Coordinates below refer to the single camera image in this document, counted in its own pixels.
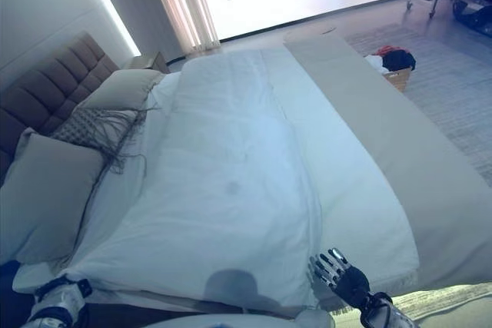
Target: clothes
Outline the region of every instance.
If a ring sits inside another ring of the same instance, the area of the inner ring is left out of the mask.
[[[389,70],[385,67],[383,67],[383,58],[380,57],[379,55],[368,55],[364,57],[364,59],[379,73],[384,75],[385,73],[388,73]]]
[[[399,46],[391,46],[391,45],[385,45],[381,46],[375,53],[374,55],[380,55],[381,57],[384,57],[386,54],[388,54],[391,51],[395,50],[405,50],[407,53],[410,53],[407,49],[405,48],[400,48]]]
[[[413,71],[415,64],[414,56],[403,49],[390,51],[383,57],[383,67],[390,71],[400,71],[409,67],[412,67]]]

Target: sheer curtain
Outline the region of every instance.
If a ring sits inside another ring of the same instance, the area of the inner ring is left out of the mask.
[[[185,54],[220,45],[206,0],[162,0]]]

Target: basket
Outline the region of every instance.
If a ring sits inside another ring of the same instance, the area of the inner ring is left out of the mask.
[[[386,78],[394,87],[403,92],[405,87],[407,86],[408,78],[410,78],[410,73],[412,72],[412,68],[405,68],[399,71],[392,71],[384,74],[384,78]]]

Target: robotic arm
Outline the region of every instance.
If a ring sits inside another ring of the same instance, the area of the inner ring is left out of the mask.
[[[85,298],[92,293],[87,280],[59,277],[35,292],[36,304],[22,328],[71,328],[84,315]]]
[[[418,328],[418,325],[393,305],[383,292],[370,294],[369,281],[350,265],[337,249],[328,256],[311,258],[311,271],[327,287],[350,306],[361,311],[361,323],[366,328]]]

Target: headboard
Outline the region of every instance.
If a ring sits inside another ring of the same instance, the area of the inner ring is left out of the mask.
[[[118,70],[87,32],[36,65],[0,94],[0,185],[21,133],[31,127],[50,134]]]

